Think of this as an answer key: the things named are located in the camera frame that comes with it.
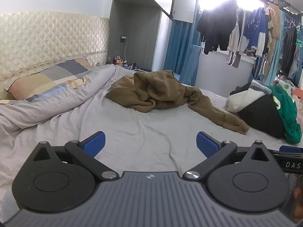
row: headboard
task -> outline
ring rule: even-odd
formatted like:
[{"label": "headboard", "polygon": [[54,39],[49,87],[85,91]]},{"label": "headboard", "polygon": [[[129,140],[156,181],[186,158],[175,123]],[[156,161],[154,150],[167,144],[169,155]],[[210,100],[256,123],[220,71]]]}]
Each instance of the headboard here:
[{"label": "headboard", "polygon": [[70,56],[104,64],[109,19],[61,12],[0,15],[0,99],[3,87]]}]

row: plaid pillow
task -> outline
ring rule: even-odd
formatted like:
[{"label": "plaid pillow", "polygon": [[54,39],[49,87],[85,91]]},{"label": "plaid pillow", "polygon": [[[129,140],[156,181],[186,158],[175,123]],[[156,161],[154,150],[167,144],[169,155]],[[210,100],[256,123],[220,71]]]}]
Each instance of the plaid pillow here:
[{"label": "plaid pillow", "polygon": [[16,100],[36,102],[85,84],[86,75],[91,69],[86,58],[67,60],[39,73],[15,80],[8,91]]}]

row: wall outlet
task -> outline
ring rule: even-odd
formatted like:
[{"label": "wall outlet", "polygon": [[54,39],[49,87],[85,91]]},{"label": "wall outlet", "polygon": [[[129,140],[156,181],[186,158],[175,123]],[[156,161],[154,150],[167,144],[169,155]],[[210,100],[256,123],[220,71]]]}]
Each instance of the wall outlet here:
[{"label": "wall outlet", "polygon": [[127,39],[126,36],[121,36],[121,37],[120,37],[120,42],[121,42],[121,43],[124,43],[125,39]]}]

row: logo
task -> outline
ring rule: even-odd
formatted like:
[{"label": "logo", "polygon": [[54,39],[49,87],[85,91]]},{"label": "logo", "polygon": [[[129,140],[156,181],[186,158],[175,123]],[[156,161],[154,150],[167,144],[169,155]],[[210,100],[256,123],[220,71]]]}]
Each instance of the logo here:
[{"label": "logo", "polygon": [[149,175],[147,175],[146,177],[147,177],[148,179],[153,179],[153,178],[155,178],[155,176],[152,175],[152,174],[149,174]]}]

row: gray ribbed panel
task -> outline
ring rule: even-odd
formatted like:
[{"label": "gray ribbed panel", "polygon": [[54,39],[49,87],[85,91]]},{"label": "gray ribbed panel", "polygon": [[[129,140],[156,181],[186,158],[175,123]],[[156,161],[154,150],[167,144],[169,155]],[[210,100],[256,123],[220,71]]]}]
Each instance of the gray ribbed panel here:
[{"label": "gray ribbed panel", "polygon": [[228,211],[200,183],[176,172],[125,172],[101,183],[92,198],[67,212],[43,215],[20,211],[7,227],[294,227],[279,211],[260,216]]}]

